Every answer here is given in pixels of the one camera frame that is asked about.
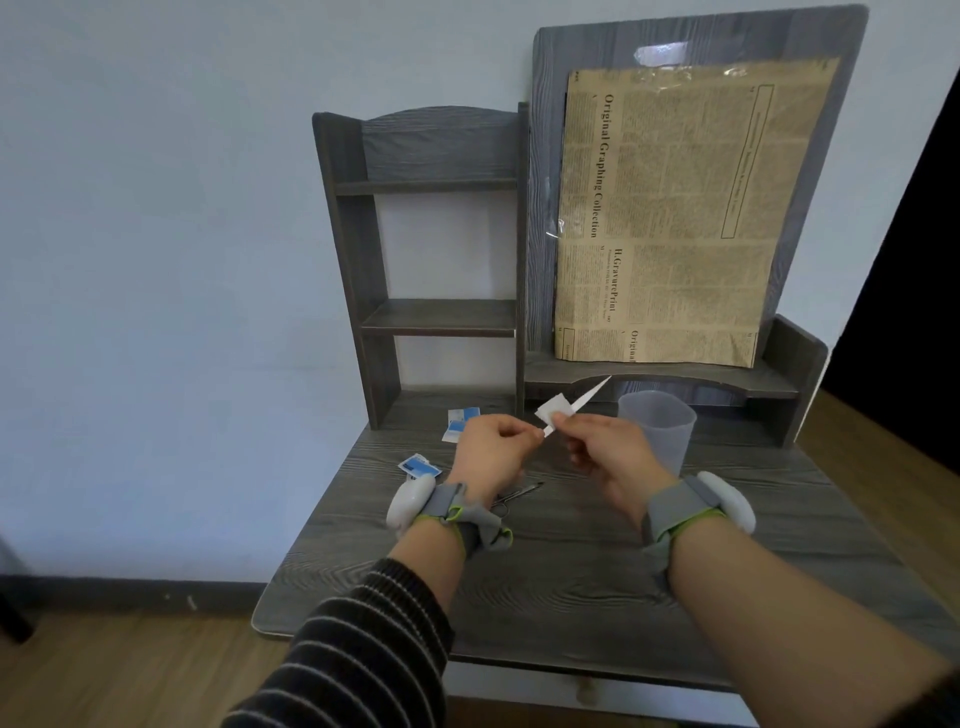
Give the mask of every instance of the shelf board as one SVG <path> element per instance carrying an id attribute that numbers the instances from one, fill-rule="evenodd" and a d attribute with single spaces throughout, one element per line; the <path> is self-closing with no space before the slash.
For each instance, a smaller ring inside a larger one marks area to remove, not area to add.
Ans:
<path id="1" fill-rule="evenodd" d="M 384 336 L 514 335 L 515 301 L 388 299 L 360 327 Z"/>
<path id="2" fill-rule="evenodd" d="M 685 381 L 730 389 L 745 397 L 794 400 L 797 387 L 762 360 L 753 369 L 719 364 L 634 364 L 615 361 L 564 361 L 551 353 L 527 352 L 524 380 L 531 385 L 565 387 L 586 379 Z"/>
<path id="3" fill-rule="evenodd" d="M 356 195 L 412 194 L 415 192 L 483 192 L 516 189 L 515 177 L 475 180 L 388 180 L 382 182 L 337 182 L 338 197 Z"/>

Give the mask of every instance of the gray wrist strap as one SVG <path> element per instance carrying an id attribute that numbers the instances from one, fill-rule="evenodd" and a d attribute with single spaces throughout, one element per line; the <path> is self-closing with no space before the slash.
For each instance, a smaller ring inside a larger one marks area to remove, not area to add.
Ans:
<path id="1" fill-rule="evenodd" d="M 720 498 L 694 475 L 650 498 L 640 524 L 645 544 L 642 553 L 662 589 L 669 591 L 666 570 L 670 566 L 670 529 L 720 505 Z"/>
<path id="2" fill-rule="evenodd" d="M 420 510 L 422 516 L 433 516 L 444 523 L 475 526 L 480 537 L 480 546 L 487 551 L 503 551 L 514 542 L 514 532 L 505 527 L 500 519 L 477 503 L 467 503 L 464 483 L 444 483 L 433 489 L 428 501 Z M 467 534 L 464 533 L 464 545 Z"/>

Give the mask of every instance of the small card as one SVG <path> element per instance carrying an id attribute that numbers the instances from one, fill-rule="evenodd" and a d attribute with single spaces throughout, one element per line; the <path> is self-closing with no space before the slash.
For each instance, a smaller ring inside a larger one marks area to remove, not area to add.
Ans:
<path id="1" fill-rule="evenodd" d="M 448 423 L 464 423 L 471 417 L 480 416 L 480 407 L 467 407 L 466 409 L 448 409 L 446 410 L 446 421 Z"/>
<path id="2" fill-rule="evenodd" d="M 467 423 L 454 420 L 446 426 L 446 432 L 444 433 L 442 440 L 445 443 L 459 443 L 460 433 L 464 431 L 464 427 L 466 426 Z"/>
<path id="3" fill-rule="evenodd" d="M 459 443 L 460 433 L 471 417 L 480 416 L 480 407 L 446 410 L 446 432 L 441 440 L 445 443 Z"/>
<path id="4" fill-rule="evenodd" d="M 430 465 L 430 461 L 420 454 L 411 455 L 397 467 L 413 477 L 420 477 L 421 475 L 427 474 L 436 477 L 442 472 L 440 468 L 435 465 Z"/>

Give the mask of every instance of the left hand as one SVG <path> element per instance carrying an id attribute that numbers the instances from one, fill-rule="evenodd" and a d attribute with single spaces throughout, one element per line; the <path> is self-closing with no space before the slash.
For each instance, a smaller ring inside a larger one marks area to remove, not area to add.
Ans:
<path id="1" fill-rule="evenodd" d="M 523 459 L 543 442 L 543 430 L 510 415 L 467 420 L 448 483 L 466 483 L 467 500 L 489 509 L 496 494 L 520 474 Z"/>

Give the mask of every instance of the translucent cup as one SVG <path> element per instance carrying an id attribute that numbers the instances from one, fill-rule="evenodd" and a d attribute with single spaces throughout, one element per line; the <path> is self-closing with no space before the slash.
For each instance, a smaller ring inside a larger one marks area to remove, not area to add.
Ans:
<path id="1" fill-rule="evenodd" d="M 680 474 L 696 412 L 673 395 L 652 389 L 621 397 L 616 416 L 640 425 L 660 464 L 672 474 Z"/>

